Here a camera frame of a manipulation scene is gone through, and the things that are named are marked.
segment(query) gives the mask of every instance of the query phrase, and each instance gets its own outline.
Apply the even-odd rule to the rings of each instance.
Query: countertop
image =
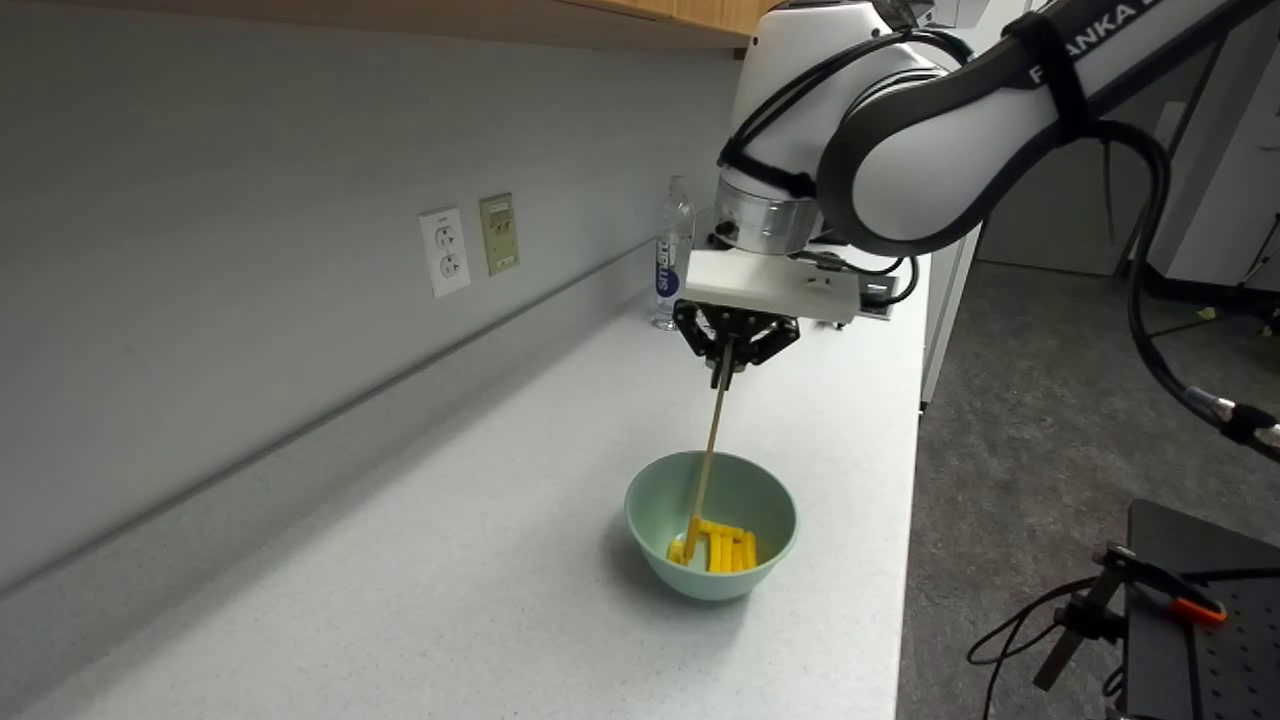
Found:
[[[624,313],[489,387],[25,720],[893,720],[925,293],[736,375],[721,449],[797,497],[787,559],[675,599],[621,504],[708,428],[708,370]]]

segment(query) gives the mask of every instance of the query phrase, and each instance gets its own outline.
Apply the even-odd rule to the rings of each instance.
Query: floor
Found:
[[[1191,322],[1157,306],[1152,329]],[[1164,335],[1175,374],[1280,408],[1280,340],[1257,322]],[[899,720],[982,718],[964,650],[1053,586],[1092,577],[1146,497],[1280,545],[1280,468],[1180,411],[1142,370],[1125,290],[982,264],[919,434]],[[1004,670],[992,718],[1102,720],[1118,650],[1089,650],[1053,691],[1045,653]]]

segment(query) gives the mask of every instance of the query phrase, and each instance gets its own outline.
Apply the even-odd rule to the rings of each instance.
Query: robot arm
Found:
[[[1164,203],[1164,147],[1105,123],[1110,109],[1226,37],[1267,0],[1056,0],[1004,28],[964,63],[949,37],[898,32],[889,0],[780,6],[747,47],[736,132],[721,152],[727,251],[693,251],[675,324],[687,344],[739,366],[786,354],[797,317],[847,324],[864,282],[807,245],[877,258],[938,251],[971,232],[1053,147],[1113,132],[1152,163]],[[1157,380],[1199,422],[1280,462],[1280,426],[1262,408],[1180,385],[1150,344]]]

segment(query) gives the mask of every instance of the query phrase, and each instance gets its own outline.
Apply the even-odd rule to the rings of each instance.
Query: electrical outlet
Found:
[[[483,228],[489,277],[516,267],[520,264],[520,245],[516,245],[516,200],[511,200],[511,194],[479,200],[479,228]]]
[[[432,290],[438,297],[453,297],[474,285],[470,267],[470,237],[466,237],[466,213],[445,208],[415,218],[425,245],[429,245],[429,264],[432,264]]]

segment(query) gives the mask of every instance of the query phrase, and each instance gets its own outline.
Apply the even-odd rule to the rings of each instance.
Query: bowl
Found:
[[[736,599],[747,595],[787,554],[797,535],[793,494],[760,466],[716,451],[706,497],[706,518],[757,533],[760,566],[747,573],[712,577],[693,566],[670,559],[670,545],[683,535],[687,497],[706,451],[672,451],[648,466],[629,490],[629,533],[639,545],[648,567],[681,595]]]

